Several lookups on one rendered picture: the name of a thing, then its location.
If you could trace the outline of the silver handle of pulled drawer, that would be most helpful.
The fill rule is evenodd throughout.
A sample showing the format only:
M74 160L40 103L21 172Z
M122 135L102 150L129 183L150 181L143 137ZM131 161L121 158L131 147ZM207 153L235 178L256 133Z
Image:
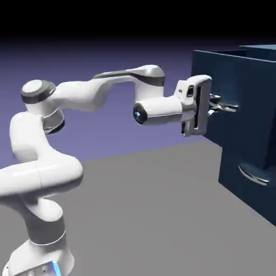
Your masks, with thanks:
M223 102L211 103L210 106L211 106L211 109L216 112L232 112L232 113L234 113L239 108L238 105L233 105L230 103L223 103Z

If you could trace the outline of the dark blue closed drawer front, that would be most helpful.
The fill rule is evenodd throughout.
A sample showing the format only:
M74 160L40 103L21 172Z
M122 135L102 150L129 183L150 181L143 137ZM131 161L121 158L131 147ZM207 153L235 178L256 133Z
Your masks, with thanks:
M239 156L222 150L219 183L276 227L276 169L267 186L248 180L239 171Z

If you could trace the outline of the dark blue pulled drawer front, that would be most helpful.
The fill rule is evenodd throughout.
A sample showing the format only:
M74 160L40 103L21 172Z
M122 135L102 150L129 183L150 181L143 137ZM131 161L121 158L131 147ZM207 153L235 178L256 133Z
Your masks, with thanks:
M212 77L212 94L238 110L209 118L206 137L262 169L276 166L276 52L194 51L192 75Z

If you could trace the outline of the dark blue cabinet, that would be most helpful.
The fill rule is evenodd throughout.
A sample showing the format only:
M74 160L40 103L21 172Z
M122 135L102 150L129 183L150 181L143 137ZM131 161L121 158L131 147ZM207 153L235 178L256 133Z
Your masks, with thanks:
M208 119L220 184L276 226L276 44L195 50L191 73L211 76L218 102L237 107Z

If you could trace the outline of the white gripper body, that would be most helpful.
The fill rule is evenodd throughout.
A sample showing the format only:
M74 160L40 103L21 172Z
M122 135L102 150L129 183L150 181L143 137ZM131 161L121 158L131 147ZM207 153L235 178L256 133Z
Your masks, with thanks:
M212 78L196 75L186 80L187 90L183 95L182 134L204 135L208 125L208 111Z

